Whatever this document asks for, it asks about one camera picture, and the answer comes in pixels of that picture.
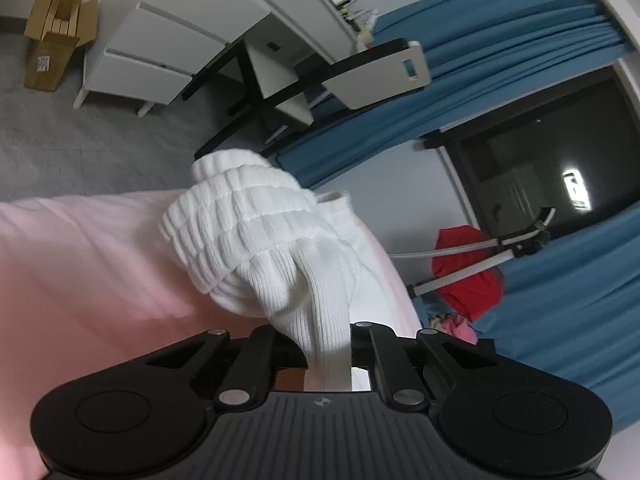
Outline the white knit garment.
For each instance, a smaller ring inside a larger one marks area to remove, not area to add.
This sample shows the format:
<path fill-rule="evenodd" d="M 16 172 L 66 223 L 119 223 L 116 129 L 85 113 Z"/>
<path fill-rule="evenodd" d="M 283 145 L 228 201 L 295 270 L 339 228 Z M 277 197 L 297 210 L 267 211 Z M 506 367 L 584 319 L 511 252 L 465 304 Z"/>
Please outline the white knit garment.
<path fill-rule="evenodd" d="M 318 195 L 249 150 L 206 155 L 160 232 L 203 295 L 302 350 L 311 391 L 361 391 L 350 326 L 392 326 L 401 280 L 345 193 Z"/>

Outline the pink garment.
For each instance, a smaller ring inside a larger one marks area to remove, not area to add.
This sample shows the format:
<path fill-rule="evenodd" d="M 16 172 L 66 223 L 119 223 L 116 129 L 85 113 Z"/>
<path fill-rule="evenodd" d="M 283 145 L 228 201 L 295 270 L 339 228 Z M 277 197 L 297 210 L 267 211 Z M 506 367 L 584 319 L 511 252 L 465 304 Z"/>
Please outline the pink garment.
<path fill-rule="evenodd" d="M 431 318 L 430 327 L 468 344 L 477 344 L 478 337 L 468 320 L 458 314 L 438 314 Z"/>

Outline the pastel tie-dye bed sheet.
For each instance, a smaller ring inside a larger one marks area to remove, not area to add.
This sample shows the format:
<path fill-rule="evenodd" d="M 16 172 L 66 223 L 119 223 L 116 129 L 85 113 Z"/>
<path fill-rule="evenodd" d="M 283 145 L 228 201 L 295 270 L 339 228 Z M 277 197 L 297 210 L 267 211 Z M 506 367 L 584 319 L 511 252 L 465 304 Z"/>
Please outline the pastel tie-dye bed sheet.
<path fill-rule="evenodd" d="M 46 470 L 29 434 L 54 387 L 210 328 L 248 335 L 257 318 L 215 304 L 160 235 L 172 191 L 30 198 L 1 207 L 1 474 Z M 411 336 L 419 321 L 378 241 L 346 200 L 336 228 L 294 240 L 259 289 L 296 313 L 371 321 Z"/>

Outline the blue curtain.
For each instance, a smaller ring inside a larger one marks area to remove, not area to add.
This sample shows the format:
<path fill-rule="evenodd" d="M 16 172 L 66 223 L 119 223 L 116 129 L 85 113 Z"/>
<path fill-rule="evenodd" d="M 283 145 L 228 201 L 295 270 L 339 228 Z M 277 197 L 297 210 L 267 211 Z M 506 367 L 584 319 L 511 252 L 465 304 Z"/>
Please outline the blue curtain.
<path fill-rule="evenodd" d="M 307 188 L 631 49 L 599 0 L 422 0 L 382 15 L 374 34 L 418 40 L 432 81 L 280 151 L 279 165 Z M 478 321 L 498 351 L 597 393 L 616 430 L 638 422 L 638 207 L 511 260 L 502 273 L 502 300 Z"/>

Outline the white black chair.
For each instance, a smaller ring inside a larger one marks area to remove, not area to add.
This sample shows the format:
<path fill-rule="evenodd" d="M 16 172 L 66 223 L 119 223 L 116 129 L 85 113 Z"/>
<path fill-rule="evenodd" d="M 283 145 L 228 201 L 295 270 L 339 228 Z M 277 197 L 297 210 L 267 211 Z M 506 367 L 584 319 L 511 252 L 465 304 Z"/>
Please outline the white black chair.
<path fill-rule="evenodd" d="M 298 130 L 268 143 L 260 154 L 269 157 L 308 133 L 419 92 L 432 82 L 422 46 L 417 41 L 390 40 L 299 76 L 268 53 L 241 40 L 202 68 L 184 88 L 182 98 L 191 99 L 231 61 L 238 63 L 245 96 L 231 107 L 230 122 L 195 152 L 195 159 L 215 151 L 249 122 L 278 113 Z M 343 108 L 314 118 L 305 92 L 318 86 L 340 101 Z"/>

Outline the white drawer cabinet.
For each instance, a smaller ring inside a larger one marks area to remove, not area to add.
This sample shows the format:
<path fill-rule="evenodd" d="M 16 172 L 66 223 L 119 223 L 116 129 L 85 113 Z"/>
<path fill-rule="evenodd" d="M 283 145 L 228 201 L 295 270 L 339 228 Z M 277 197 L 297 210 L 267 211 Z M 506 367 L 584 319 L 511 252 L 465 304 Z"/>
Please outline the white drawer cabinet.
<path fill-rule="evenodd" d="M 226 47 L 268 15 L 260 0 L 100 0 L 74 101 L 91 93 L 168 105 Z"/>

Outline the open cardboard box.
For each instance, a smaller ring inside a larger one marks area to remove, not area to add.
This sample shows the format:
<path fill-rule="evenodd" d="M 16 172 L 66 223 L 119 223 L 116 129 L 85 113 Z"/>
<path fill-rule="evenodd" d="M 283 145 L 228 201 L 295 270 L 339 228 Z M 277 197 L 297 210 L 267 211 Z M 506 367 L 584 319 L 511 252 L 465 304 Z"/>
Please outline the open cardboard box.
<path fill-rule="evenodd" d="M 35 0 L 24 36 L 34 42 L 26 88 L 53 92 L 76 50 L 98 36 L 99 0 Z"/>

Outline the white desk with clutter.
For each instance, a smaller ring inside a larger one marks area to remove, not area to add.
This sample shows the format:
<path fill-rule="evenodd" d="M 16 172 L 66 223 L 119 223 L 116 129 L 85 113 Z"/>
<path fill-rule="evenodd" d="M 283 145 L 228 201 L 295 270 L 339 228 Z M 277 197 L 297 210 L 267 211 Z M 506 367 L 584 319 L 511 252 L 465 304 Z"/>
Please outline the white desk with clutter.
<path fill-rule="evenodd" d="M 229 50 L 238 60 L 248 100 L 269 98 L 295 84 L 295 66 L 313 55 L 328 64 L 364 50 L 355 26 L 331 0 L 247 0 L 257 11 L 250 18 L 239 3 L 224 0 L 224 15 L 241 31 Z"/>

